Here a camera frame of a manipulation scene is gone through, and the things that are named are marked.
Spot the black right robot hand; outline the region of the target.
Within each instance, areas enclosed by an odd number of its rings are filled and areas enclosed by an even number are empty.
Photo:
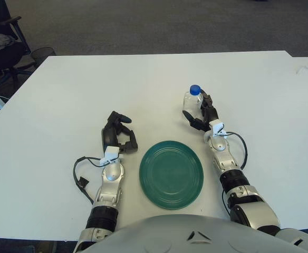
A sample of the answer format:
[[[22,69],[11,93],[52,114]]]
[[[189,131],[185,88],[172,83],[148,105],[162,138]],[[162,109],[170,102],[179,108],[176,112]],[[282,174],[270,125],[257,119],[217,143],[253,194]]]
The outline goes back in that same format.
[[[218,120],[210,95],[198,85],[192,85],[189,92],[185,93],[182,115],[192,128],[204,132],[212,129],[211,121]]]

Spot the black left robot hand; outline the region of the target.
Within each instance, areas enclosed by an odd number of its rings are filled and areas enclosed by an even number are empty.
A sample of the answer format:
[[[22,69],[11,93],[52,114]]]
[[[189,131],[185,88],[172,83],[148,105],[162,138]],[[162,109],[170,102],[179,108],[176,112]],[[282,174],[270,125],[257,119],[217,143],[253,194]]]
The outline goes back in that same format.
[[[107,119],[107,123],[102,129],[102,145],[105,151],[108,146],[118,147],[120,153],[133,153],[138,150],[135,133],[127,128],[124,123],[131,123],[132,120],[116,111],[112,111]],[[129,141],[124,144],[119,143],[118,136],[123,133],[129,137]]]

